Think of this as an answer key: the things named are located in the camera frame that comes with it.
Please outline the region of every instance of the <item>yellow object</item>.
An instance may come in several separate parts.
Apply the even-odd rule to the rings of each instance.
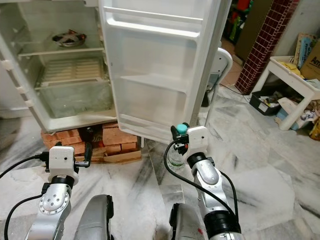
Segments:
[[[285,66],[287,69],[289,69],[291,72],[293,72],[294,74],[298,75],[300,78],[304,79],[305,77],[301,74],[301,72],[299,71],[299,69],[297,68],[296,65],[292,64],[292,63],[287,63],[284,61],[279,61],[279,63],[283,66]]]
[[[320,141],[320,120],[319,119],[314,124],[314,127],[309,135],[310,135],[310,138]]]

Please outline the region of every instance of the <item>refrigerator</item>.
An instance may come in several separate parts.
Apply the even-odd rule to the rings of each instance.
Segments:
[[[196,122],[230,0],[0,0],[0,60],[45,133]],[[63,47],[54,36],[85,35]]]

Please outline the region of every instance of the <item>white plastic table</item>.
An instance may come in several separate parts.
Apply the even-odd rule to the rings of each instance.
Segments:
[[[270,73],[273,73],[299,94],[304,99],[297,105],[296,109],[292,111],[279,125],[279,128],[283,131],[289,130],[295,121],[302,115],[306,107],[312,100],[320,99],[320,89],[317,89],[304,81],[301,77],[294,74],[292,71],[281,65],[278,61],[289,63],[293,56],[272,56],[266,66],[265,70],[261,74],[258,82],[254,86],[253,92],[260,91],[264,86],[267,77]]]

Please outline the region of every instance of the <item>cardboard box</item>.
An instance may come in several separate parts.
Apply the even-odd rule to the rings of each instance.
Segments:
[[[318,79],[320,81],[320,41],[312,48],[300,72],[306,79]]]

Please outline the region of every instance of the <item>refrigerator shelf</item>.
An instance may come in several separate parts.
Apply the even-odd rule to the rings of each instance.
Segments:
[[[105,81],[101,58],[79,58],[49,61],[35,89],[56,87],[65,84]]]
[[[61,47],[58,46],[53,40],[52,33],[39,33],[39,37],[33,37],[29,40],[28,36],[22,36],[15,42],[21,44],[21,50],[18,54],[19,57],[27,57],[34,55],[48,55],[48,54],[67,54],[67,53],[80,53],[80,52],[94,52],[103,51],[104,47],[100,41],[99,35],[87,35],[85,42],[81,46],[76,47]]]
[[[156,88],[163,88],[182,93],[187,92],[186,81],[181,81],[177,78],[168,78],[167,76],[159,74],[143,74],[134,71],[124,71],[119,77],[123,80],[149,85]]]

